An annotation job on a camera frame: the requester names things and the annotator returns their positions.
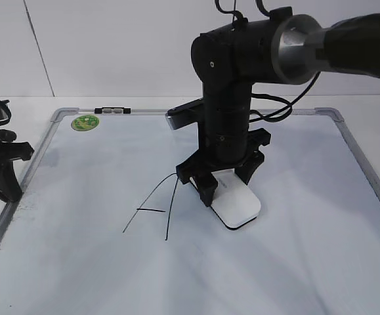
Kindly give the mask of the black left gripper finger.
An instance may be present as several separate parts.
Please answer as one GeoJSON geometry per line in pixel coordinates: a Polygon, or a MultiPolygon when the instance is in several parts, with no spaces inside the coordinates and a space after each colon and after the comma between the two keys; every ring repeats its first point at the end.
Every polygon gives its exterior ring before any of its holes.
{"type": "Polygon", "coordinates": [[[0,200],[16,202],[22,197],[22,189],[14,172],[13,162],[0,165],[0,200]]]}

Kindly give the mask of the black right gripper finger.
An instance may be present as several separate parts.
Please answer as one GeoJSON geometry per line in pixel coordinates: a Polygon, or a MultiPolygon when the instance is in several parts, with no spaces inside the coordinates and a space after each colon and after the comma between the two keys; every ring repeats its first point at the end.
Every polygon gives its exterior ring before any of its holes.
{"type": "Polygon", "coordinates": [[[241,166],[234,169],[234,173],[244,184],[248,185],[254,172],[263,162],[264,154],[260,151],[254,151],[241,166]]]}
{"type": "Polygon", "coordinates": [[[211,172],[194,171],[191,181],[197,190],[201,201],[206,207],[210,207],[213,202],[215,190],[218,187],[218,181],[211,172]]]}

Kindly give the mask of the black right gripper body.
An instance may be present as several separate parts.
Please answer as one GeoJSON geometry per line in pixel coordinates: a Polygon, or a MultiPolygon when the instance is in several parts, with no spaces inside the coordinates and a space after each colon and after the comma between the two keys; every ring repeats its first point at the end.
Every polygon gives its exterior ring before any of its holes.
{"type": "Polygon", "coordinates": [[[176,167],[179,180],[183,184],[190,182],[194,171],[217,172],[235,169],[260,146],[270,144],[271,134],[263,128],[249,131],[244,139],[228,139],[207,146],[206,140],[199,141],[199,149],[186,161],[176,167]]]}

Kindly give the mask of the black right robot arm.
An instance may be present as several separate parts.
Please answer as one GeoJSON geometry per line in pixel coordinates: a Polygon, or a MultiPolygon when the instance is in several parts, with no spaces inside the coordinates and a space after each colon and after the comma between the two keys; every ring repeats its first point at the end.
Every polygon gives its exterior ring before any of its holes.
{"type": "Polygon", "coordinates": [[[312,85],[322,72],[380,79],[380,13],[323,28],[291,7],[250,22],[240,13],[226,26],[200,34],[191,46],[203,96],[167,112],[173,129],[198,126],[198,149],[176,168],[182,183],[194,181],[206,206],[218,182],[214,172],[232,169],[248,183],[264,161],[265,129],[250,130],[256,83],[312,85]]]}

